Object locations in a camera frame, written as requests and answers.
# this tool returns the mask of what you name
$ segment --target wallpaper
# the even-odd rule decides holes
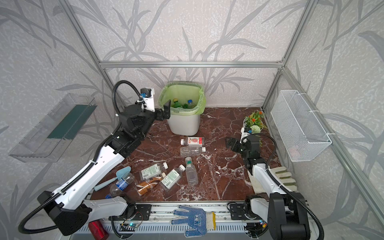
[[[292,173],[298,191],[320,219],[325,239],[384,239],[384,229],[330,147],[311,161],[290,161],[270,111],[279,91],[291,89],[287,80],[281,77],[265,109],[268,126],[278,145],[281,164]]]
[[[108,69],[113,83],[129,80],[138,89],[153,87],[155,104],[161,89],[171,81],[193,81],[204,87],[207,106],[246,107],[261,106],[272,81],[275,68],[209,68],[214,75],[211,81],[204,81],[201,68],[114,68]],[[121,86],[121,95],[127,103],[134,102],[136,95],[129,86]]]
[[[70,0],[101,61],[278,61],[306,0]],[[203,84],[207,106],[261,106],[276,69],[114,69],[159,94],[170,81]],[[124,98],[132,97],[128,89]]]
[[[93,156],[115,128],[111,92],[56,1],[0,1],[0,239],[54,239],[57,231],[23,235],[21,219]],[[67,94],[98,105],[56,163],[21,162],[9,151]],[[44,211],[29,228],[53,225]]]
[[[70,3],[102,61],[278,61],[306,0]]]
[[[383,22],[384,1],[318,5],[288,63],[382,197]]]

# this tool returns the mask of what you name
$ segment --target white trash can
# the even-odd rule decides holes
[[[204,88],[198,83],[190,82],[171,82],[168,83],[161,91],[159,97],[159,106],[164,109],[164,103],[177,98],[179,103],[187,103],[192,100],[196,106],[192,109],[170,108],[170,118],[167,119],[168,125],[172,133],[193,136],[200,126],[200,115],[205,109]]]

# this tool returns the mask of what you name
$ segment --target light blue brush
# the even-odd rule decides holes
[[[130,167],[130,166],[128,166],[128,167],[124,167],[124,168],[118,170],[118,171],[116,172],[116,177],[114,177],[114,178],[112,178],[112,179],[110,179],[110,180],[108,180],[108,181],[105,181],[105,182],[103,182],[103,183],[100,183],[99,185],[96,185],[96,186],[94,187],[94,190],[95,190],[95,191],[98,191],[98,190],[104,188],[104,187],[107,186],[108,184],[114,182],[116,179],[121,179],[121,178],[124,176],[124,174],[126,174],[126,173],[128,173],[128,172],[130,172],[130,171],[131,171],[131,167]]]

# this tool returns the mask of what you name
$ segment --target marble floor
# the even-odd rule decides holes
[[[203,201],[203,200],[245,200],[247,195],[254,195],[247,171],[240,154],[225,148],[225,137],[240,139],[240,129],[244,117],[259,108],[206,108],[201,115],[200,129],[196,136],[205,137],[207,151],[192,157],[199,177],[199,184],[190,187],[185,174],[168,192],[159,185],[143,196],[139,196],[136,187],[131,184],[125,193],[136,202],[152,201]],[[101,182],[115,176],[118,169],[131,166],[131,172],[140,182],[139,171],[157,162],[167,162],[167,173],[180,164],[185,165],[180,157],[180,139],[184,136],[175,135],[169,129],[167,121],[155,121],[147,138],[121,164],[112,169]],[[273,143],[262,137],[261,156],[264,159],[272,152]],[[271,161],[271,167],[281,166],[277,154]],[[103,199],[111,185],[93,192],[91,199]]]

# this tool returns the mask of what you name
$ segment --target red cylinder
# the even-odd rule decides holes
[[[88,228],[95,240],[106,240],[109,237],[109,233],[107,233],[99,220],[88,223]]]

